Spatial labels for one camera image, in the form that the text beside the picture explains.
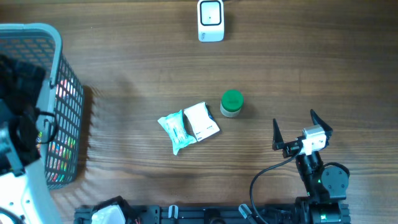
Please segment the teal tissue packet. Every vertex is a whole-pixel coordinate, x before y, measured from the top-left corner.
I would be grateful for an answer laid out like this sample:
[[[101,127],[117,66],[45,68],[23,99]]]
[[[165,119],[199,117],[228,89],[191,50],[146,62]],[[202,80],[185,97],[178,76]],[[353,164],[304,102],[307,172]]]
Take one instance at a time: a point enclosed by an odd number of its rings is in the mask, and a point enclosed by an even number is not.
[[[197,142],[196,138],[189,135],[185,129],[182,110],[169,114],[166,117],[161,117],[157,120],[157,122],[169,135],[169,138],[172,142],[173,154],[175,156],[182,148]]]

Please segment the white snack packet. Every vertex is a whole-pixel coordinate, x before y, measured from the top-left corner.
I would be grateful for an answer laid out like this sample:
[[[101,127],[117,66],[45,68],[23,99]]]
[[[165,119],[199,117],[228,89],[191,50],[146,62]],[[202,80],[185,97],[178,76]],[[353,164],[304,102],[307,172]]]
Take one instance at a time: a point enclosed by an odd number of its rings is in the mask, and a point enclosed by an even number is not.
[[[220,131],[204,101],[184,109],[197,141],[202,141]]]

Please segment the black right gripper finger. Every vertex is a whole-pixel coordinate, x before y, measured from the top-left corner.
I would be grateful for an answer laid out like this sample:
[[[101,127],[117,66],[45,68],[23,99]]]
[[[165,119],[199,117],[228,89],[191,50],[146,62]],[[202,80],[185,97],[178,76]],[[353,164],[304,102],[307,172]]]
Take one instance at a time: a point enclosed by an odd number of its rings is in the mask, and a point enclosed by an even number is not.
[[[277,124],[277,120],[273,119],[272,124],[273,124],[273,132],[274,132],[273,140],[272,140],[272,149],[274,151],[283,149],[285,142],[284,142],[282,134],[280,132],[279,125]]]
[[[324,120],[322,120],[313,109],[310,110],[310,116],[314,125],[319,124],[323,128],[326,137],[332,136],[333,129],[326,122],[324,122]]]

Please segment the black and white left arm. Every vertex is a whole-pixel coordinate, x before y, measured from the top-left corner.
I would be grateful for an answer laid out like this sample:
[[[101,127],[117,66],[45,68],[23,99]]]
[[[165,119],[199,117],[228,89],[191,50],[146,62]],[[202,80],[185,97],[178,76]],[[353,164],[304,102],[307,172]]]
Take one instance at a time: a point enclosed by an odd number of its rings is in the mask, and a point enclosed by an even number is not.
[[[1,56],[1,214],[13,223],[61,223],[37,149],[55,139],[58,124],[36,140],[38,117],[55,116],[37,107],[41,95],[55,91],[45,77],[40,66]]]

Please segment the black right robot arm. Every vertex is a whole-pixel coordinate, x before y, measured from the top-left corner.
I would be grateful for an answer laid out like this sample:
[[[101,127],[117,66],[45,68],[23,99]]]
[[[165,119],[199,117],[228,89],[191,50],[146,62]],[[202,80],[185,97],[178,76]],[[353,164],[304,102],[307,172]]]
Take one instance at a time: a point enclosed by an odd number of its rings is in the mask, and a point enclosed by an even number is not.
[[[314,110],[313,126],[304,128],[296,140],[285,142],[277,121],[273,120],[273,150],[281,150],[285,159],[295,159],[306,197],[297,197],[292,205],[291,223],[350,223],[346,190],[350,172],[337,162],[324,163],[320,151],[329,146],[333,129]]]

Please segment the green lid jar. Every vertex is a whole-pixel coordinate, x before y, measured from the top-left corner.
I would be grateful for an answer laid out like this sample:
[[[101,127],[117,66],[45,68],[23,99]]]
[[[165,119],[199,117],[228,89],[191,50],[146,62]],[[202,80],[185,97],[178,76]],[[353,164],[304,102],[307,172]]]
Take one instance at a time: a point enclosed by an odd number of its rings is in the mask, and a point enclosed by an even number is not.
[[[221,114],[228,118],[236,117],[244,104],[244,97],[238,90],[227,90],[221,97]]]

